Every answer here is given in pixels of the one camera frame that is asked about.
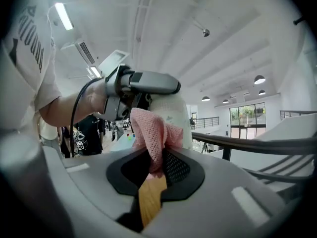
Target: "railing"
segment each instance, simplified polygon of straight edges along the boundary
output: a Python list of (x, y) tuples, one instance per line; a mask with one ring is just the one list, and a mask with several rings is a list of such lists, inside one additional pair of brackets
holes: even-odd
[(294, 111), (294, 110), (280, 110), (281, 120), (288, 117), (298, 117), (301, 115), (309, 115), (317, 113), (317, 111)]
[[(206, 135), (202, 133), (192, 132), (193, 139), (208, 144), (219, 145), (223, 147), (222, 158), (230, 161), (231, 149), (277, 155), (311, 155), (317, 153), (317, 138), (292, 139), (292, 140), (248, 140), (229, 138), (222, 136)], [(245, 169), (250, 174), (261, 179), (272, 181), (282, 181), (289, 183), (299, 183), (310, 180), (313, 176), (308, 177), (287, 177), (276, 174), (268, 174), (261, 171), (252, 171)]]
[(190, 119), (192, 129), (200, 129), (219, 125), (219, 117)]

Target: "floor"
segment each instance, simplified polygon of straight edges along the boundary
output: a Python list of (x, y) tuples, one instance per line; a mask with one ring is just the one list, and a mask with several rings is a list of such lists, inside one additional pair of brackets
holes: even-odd
[[(116, 143), (116, 139), (112, 142), (112, 131), (106, 131), (103, 140), (103, 153), (107, 154), (112, 146)], [(139, 189), (139, 204), (143, 226), (146, 227), (151, 220), (157, 215), (161, 208), (160, 193), (166, 189), (165, 176), (162, 178), (154, 178), (145, 180)]]

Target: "security camera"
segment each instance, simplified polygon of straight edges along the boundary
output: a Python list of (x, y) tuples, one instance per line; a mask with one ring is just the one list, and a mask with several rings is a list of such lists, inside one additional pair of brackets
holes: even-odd
[(209, 34), (210, 34), (210, 31), (209, 31), (208, 29), (204, 29), (204, 30), (203, 30), (203, 36), (204, 36), (204, 37), (208, 37)]

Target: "white t-shirt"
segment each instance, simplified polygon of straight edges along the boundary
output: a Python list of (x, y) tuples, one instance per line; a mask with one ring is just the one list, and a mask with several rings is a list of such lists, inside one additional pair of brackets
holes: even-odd
[(39, 134), (47, 140), (53, 140), (57, 138), (57, 128), (49, 125), (42, 117), (40, 117)]
[(0, 128), (22, 130), (34, 112), (61, 94), (48, 0), (28, 0), (1, 41)]

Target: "pink cloth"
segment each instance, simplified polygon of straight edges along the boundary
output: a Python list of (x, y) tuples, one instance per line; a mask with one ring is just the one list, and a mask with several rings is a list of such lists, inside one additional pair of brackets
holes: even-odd
[(165, 123), (163, 118), (143, 109), (133, 108), (131, 111), (131, 125), (135, 133), (133, 146), (146, 146), (151, 165), (149, 173), (152, 177), (161, 177), (162, 150), (166, 145), (182, 147), (183, 128)]

